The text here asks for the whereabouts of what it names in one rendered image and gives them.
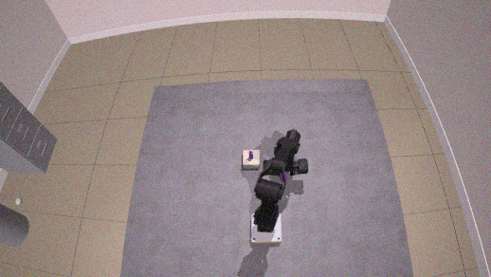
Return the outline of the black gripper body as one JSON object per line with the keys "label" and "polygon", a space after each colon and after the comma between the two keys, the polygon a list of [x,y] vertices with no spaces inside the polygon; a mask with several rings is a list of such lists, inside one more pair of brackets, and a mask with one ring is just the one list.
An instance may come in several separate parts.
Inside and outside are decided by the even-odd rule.
{"label": "black gripper body", "polygon": [[[264,161],[264,170],[269,166],[271,160]],[[292,162],[290,165],[286,165],[285,172],[300,171],[300,174],[308,173],[308,163],[307,159],[299,159],[298,161]],[[278,172],[270,171],[267,175],[277,174]]]}

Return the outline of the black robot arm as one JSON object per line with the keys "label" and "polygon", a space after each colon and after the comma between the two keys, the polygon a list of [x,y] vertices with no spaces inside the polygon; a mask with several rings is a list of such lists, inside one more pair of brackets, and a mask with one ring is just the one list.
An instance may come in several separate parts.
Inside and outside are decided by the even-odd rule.
{"label": "black robot arm", "polygon": [[[258,232],[272,232],[279,217],[278,201],[282,199],[282,194],[286,186],[284,170],[286,165],[290,165],[294,160],[294,155],[300,148],[300,133],[297,130],[288,130],[286,138],[282,137],[277,142],[274,156],[271,158],[269,166],[263,170],[257,180],[254,192],[258,199],[262,200],[261,207],[256,210],[254,224],[257,225]],[[282,173],[283,186],[280,183],[263,179],[270,171]]]}

